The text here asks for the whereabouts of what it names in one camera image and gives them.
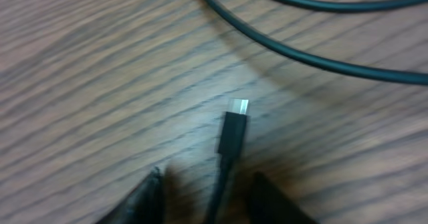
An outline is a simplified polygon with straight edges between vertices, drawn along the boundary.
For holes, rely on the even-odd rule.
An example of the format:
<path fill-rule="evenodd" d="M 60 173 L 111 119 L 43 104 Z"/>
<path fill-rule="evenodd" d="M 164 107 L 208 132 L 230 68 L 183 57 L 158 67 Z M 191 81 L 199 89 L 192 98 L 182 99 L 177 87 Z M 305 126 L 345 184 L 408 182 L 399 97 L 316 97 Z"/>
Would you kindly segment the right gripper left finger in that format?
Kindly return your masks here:
<path fill-rule="evenodd" d="M 154 167 L 135 188 L 96 224 L 163 224 L 164 176 Z"/>

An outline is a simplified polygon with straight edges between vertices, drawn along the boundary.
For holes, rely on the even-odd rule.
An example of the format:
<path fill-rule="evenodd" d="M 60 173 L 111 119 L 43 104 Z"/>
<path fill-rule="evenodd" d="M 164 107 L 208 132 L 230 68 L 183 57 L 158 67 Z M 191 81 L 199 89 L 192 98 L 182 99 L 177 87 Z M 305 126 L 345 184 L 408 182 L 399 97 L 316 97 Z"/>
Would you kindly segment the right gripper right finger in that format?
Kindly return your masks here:
<path fill-rule="evenodd" d="M 318 224 L 263 173 L 255 173 L 245 200 L 251 224 Z"/>

